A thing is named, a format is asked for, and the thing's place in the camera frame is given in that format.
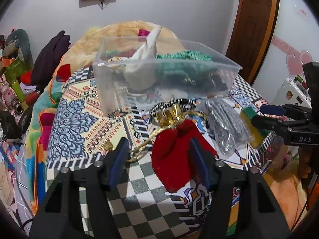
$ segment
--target colorful blanket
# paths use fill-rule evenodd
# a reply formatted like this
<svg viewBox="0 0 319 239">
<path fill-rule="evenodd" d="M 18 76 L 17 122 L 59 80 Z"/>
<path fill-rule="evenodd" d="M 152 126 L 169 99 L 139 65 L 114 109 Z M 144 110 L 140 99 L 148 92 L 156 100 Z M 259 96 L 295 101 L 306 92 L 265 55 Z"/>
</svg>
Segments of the colorful blanket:
<svg viewBox="0 0 319 239">
<path fill-rule="evenodd" d="M 45 194 L 48 139 L 56 108 L 60 102 L 61 91 L 67 79 L 66 76 L 93 62 L 102 37 L 138 36 L 140 29 L 150 31 L 154 26 L 152 23 L 143 21 L 108 25 L 86 34 L 61 59 L 52 80 L 33 107 L 26 140 L 28 190 L 34 213 L 38 210 Z M 162 28 L 159 36 L 176 38 L 175 34 L 166 28 Z"/>
</svg>

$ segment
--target gray wall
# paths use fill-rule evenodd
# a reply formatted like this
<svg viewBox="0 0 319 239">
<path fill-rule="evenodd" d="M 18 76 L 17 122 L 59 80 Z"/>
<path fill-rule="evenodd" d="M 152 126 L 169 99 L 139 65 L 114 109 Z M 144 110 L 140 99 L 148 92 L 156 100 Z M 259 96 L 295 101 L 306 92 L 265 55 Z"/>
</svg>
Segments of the gray wall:
<svg viewBox="0 0 319 239">
<path fill-rule="evenodd" d="M 0 34 L 23 28 L 33 59 L 60 30 L 80 39 L 92 27 L 144 20 L 171 29 L 181 39 L 199 41 L 222 52 L 232 29 L 235 0 L 13 0 L 0 21 Z"/>
</svg>

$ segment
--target red velvet pouch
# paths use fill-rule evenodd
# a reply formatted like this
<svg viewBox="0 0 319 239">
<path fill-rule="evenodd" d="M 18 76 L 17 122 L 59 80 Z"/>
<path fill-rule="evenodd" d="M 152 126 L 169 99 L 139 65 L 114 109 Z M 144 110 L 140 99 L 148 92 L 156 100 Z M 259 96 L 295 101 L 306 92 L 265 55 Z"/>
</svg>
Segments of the red velvet pouch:
<svg viewBox="0 0 319 239">
<path fill-rule="evenodd" d="M 176 129 L 157 135 L 152 149 L 152 167 L 168 192 L 176 192 L 196 175 L 188 156 L 189 142 L 196 137 L 206 151 L 217 152 L 205 140 L 195 123 L 186 119 Z"/>
</svg>

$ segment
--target human hand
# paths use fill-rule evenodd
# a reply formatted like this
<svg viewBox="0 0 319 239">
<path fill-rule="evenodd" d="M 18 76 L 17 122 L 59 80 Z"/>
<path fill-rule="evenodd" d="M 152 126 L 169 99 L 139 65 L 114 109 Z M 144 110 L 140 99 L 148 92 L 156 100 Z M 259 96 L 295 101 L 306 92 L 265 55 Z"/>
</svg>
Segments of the human hand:
<svg viewBox="0 0 319 239">
<path fill-rule="evenodd" d="M 312 147 L 311 146 L 299 147 L 298 152 L 299 152 L 298 175 L 301 178 L 307 178 L 308 174 L 311 172 L 309 161 L 312 155 Z"/>
</svg>

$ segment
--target plastic bin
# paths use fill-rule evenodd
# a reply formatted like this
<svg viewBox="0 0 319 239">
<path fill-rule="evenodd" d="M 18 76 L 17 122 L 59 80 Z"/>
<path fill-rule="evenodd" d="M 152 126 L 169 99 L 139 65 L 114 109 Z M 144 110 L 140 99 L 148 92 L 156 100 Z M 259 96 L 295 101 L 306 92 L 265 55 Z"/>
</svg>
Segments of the plastic bin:
<svg viewBox="0 0 319 239">
<path fill-rule="evenodd" d="M 201 43 L 175 38 L 158 38 L 157 55 L 191 50 L 210 55 L 212 61 L 129 60 L 144 42 L 145 37 L 140 36 L 103 38 L 93 68 L 104 115 L 132 105 L 149 110 L 159 101 L 172 98 L 224 95 L 241 69 Z M 109 62 L 115 56 L 124 61 Z"/>
</svg>

